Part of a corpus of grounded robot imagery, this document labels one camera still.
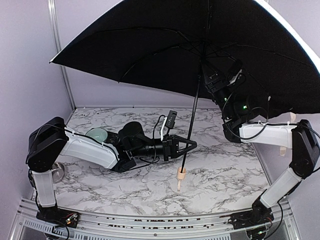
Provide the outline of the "beige and black folding umbrella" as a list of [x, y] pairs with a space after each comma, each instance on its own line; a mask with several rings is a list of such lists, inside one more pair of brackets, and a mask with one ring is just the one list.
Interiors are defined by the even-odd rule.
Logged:
[[[204, 67], [235, 83], [211, 94]], [[51, 62], [135, 86], [212, 100], [226, 138], [257, 116], [320, 112], [320, 59], [263, 0], [122, 0]]]

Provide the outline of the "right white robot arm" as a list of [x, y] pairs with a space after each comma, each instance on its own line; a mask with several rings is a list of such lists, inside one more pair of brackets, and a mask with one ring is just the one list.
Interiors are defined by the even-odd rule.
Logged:
[[306, 119], [298, 123], [253, 122], [262, 107], [255, 106], [249, 95], [236, 98], [235, 90], [245, 82], [241, 71], [228, 79], [214, 66], [202, 65], [201, 69], [204, 86], [221, 110], [223, 132], [228, 141], [256, 147], [270, 146], [272, 150], [278, 148], [280, 156], [291, 151], [288, 167], [252, 204], [252, 217], [260, 218], [291, 194], [302, 180], [319, 170], [316, 167], [320, 157], [319, 134]]

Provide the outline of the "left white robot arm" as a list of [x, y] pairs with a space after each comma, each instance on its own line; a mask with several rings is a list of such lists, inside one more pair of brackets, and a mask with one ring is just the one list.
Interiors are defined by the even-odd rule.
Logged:
[[78, 158], [123, 173], [137, 167], [136, 158], [168, 161], [196, 147], [195, 141], [175, 134], [149, 138], [137, 121], [127, 123], [118, 133], [107, 132], [106, 139], [98, 141], [74, 132], [57, 116], [30, 134], [26, 164], [40, 206], [51, 208], [57, 204], [51, 169], [58, 156]]

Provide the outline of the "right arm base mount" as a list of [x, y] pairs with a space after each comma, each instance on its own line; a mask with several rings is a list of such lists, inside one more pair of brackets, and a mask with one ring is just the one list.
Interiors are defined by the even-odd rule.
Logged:
[[235, 230], [252, 227], [264, 223], [271, 223], [274, 220], [271, 208], [267, 208], [260, 199], [256, 199], [251, 210], [233, 213], [229, 216], [228, 223]]

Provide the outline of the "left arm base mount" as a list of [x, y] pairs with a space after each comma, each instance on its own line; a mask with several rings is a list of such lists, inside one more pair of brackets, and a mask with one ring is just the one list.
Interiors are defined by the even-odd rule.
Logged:
[[36, 218], [45, 222], [76, 228], [80, 213], [72, 210], [61, 209], [57, 206], [39, 207]]

